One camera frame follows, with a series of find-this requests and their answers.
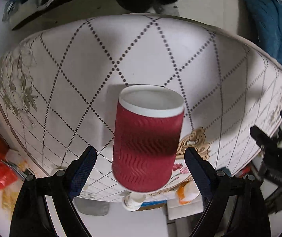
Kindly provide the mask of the red ribbed paper cup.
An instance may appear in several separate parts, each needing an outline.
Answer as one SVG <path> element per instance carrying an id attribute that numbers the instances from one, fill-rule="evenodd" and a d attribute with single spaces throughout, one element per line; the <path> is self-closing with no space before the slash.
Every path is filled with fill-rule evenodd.
<path id="1" fill-rule="evenodd" d="M 120 185 L 150 193 L 169 181 L 183 117 L 183 97 L 168 88 L 134 85 L 120 92 L 112 158 L 112 173 Z"/>

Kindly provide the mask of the orange and white paper cup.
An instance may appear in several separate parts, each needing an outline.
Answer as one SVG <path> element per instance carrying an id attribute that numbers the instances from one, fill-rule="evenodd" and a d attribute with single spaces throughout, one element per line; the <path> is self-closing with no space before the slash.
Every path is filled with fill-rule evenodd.
<path id="1" fill-rule="evenodd" d="M 200 191 L 194 181 L 182 183 L 176 191 L 177 201 L 180 205 L 192 202 L 199 194 Z"/>

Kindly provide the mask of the white paper cup green print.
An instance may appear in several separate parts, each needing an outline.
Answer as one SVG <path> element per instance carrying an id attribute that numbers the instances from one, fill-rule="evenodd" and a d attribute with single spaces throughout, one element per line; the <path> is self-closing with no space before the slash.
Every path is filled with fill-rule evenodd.
<path id="1" fill-rule="evenodd" d="M 146 199 L 146 195 L 141 193 L 129 193 L 122 199 L 122 205 L 125 210 L 133 212 L 140 209 Z"/>

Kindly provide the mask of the grey office chair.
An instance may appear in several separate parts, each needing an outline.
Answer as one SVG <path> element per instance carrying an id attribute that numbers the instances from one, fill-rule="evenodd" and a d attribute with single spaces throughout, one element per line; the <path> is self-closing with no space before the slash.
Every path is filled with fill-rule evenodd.
<path id="1" fill-rule="evenodd" d="M 80 213 L 88 216 L 105 216 L 108 214 L 110 208 L 109 202 L 96 201 L 80 197 L 75 197 L 73 199 L 73 204 Z"/>

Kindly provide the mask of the white folded cloth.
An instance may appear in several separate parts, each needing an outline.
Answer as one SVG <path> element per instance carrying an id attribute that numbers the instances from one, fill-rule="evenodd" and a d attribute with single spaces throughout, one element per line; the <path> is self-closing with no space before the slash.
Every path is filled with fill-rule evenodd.
<path id="1" fill-rule="evenodd" d="M 204 205 L 200 195 L 188 204 L 180 205 L 176 199 L 167 201 L 167 214 L 169 220 L 192 216 L 203 212 Z"/>

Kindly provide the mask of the cardboard box with blue print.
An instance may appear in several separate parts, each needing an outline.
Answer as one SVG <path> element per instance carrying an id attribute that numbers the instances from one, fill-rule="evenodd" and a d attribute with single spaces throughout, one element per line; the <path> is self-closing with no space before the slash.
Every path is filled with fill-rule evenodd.
<path id="1" fill-rule="evenodd" d="M 141 207 L 138 209 L 138 211 L 146 211 L 146 210 L 153 210 L 153 209 L 159 209 L 161 207 L 164 207 L 166 204 L 166 200 L 163 201 L 151 201 L 151 202 L 144 202 Z"/>

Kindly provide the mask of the yellow snack bag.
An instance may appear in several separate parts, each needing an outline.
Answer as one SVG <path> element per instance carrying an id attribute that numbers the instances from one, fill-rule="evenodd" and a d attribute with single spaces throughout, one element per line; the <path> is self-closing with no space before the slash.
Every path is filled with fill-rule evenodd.
<path id="1" fill-rule="evenodd" d="M 2 203 L 1 207 L 5 215 L 11 220 L 14 207 L 21 189 L 21 182 L 16 181 L 2 190 Z"/>

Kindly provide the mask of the white diamond pattern tablecloth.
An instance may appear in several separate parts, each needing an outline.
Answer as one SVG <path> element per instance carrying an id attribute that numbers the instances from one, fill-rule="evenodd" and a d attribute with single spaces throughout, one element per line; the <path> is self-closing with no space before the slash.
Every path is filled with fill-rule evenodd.
<path id="1" fill-rule="evenodd" d="M 121 112 L 129 118 L 129 147 L 145 150 L 141 117 L 163 119 L 176 110 L 183 119 L 175 162 L 144 162 L 164 178 L 150 201 L 173 198 L 191 179 L 187 147 L 233 174 L 259 153 L 249 131 L 258 126 L 272 135 L 280 126 L 282 66 L 220 29 L 134 14 L 39 32 L 0 56 L 0 113 L 40 175 L 96 148 L 81 198 L 119 202 L 130 190 L 114 151 Z"/>

